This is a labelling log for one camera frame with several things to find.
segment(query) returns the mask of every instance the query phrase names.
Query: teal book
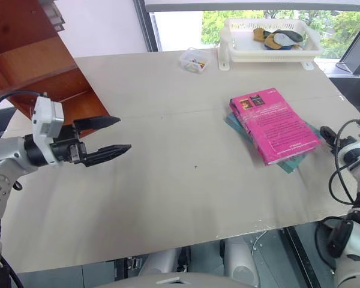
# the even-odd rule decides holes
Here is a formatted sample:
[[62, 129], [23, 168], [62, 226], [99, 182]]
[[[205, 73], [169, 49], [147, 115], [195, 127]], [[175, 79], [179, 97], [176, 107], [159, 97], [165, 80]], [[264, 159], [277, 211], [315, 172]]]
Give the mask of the teal book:
[[[236, 132], [238, 132], [241, 136], [243, 136], [245, 140], [252, 143], [251, 137], [247, 134], [247, 132], [245, 132], [242, 125], [236, 119], [236, 117], [232, 112], [226, 117], [225, 122], [233, 129], [235, 129]], [[307, 125], [311, 128], [313, 133], [320, 138], [320, 131], [308, 123]], [[286, 161], [279, 162], [277, 163], [277, 165], [279, 165], [285, 172], [292, 173], [299, 166], [299, 164], [304, 158], [305, 158], [305, 154], [302, 154], [299, 156], [292, 157], [291, 159], [288, 159]]]

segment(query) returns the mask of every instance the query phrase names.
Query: green foliage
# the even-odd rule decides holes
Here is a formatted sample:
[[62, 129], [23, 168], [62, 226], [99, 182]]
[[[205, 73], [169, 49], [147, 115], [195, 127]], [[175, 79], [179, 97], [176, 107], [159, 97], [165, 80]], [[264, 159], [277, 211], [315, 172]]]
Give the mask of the green foliage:
[[[322, 36], [321, 44], [325, 52], [321, 58], [341, 58], [360, 30], [360, 12], [343, 11], [333, 16], [331, 11], [299, 10], [296, 14]], [[228, 18], [293, 19], [294, 17], [293, 10], [204, 11], [202, 43], [219, 43], [220, 29]]]
[[202, 43], [218, 44], [220, 30], [228, 18], [264, 18], [263, 11], [204, 11], [202, 26]]

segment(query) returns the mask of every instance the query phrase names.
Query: pink book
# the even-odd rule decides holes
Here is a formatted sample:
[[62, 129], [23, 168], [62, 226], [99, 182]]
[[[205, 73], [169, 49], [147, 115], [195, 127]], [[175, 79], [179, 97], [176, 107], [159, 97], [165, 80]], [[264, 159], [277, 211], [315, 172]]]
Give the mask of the pink book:
[[229, 106], [266, 165], [312, 151], [320, 144], [275, 88], [233, 98]]

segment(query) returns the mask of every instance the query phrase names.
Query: book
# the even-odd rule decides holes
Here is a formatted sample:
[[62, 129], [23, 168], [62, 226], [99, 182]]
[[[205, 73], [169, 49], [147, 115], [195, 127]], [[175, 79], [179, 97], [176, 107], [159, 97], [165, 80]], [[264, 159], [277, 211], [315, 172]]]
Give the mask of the book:
[[317, 136], [275, 88], [235, 97], [229, 105], [266, 165], [320, 145]]
[[[231, 126], [236, 132], [238, 132], [246, 141], [252, 143], [251, 137], [247, 134], [247, 132], [244, 130], [243, 126], [240, 124], [240, 122], [236, 119], [234, 114], [231, 112], [229, 115], [225, 118], [225, 122]], [[312, 130], [312, 132], [317, 136], [320, 137], [320, 131], [316, 128], [314, 128], [312, 125], [308, 124], [309, 128]], [[299, 156], [294, 156], [291, 159], [278, 162], [277, 165], [280, 166], [285, 172], [292, 173], [295, 171], [295, 169], [299, 166], [301, 161], [305, 158], [306, 154], [302, 154]]]

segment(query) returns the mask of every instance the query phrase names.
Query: small plastic box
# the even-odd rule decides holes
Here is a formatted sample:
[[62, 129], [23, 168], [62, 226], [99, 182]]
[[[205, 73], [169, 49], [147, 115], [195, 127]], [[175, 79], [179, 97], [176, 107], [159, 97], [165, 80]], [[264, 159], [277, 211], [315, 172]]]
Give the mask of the small plastic box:
[[202, 50], [189, 48], [179, 58], [181, 68], [185, 71], [201, 73], [209, 63], [208, 54]]

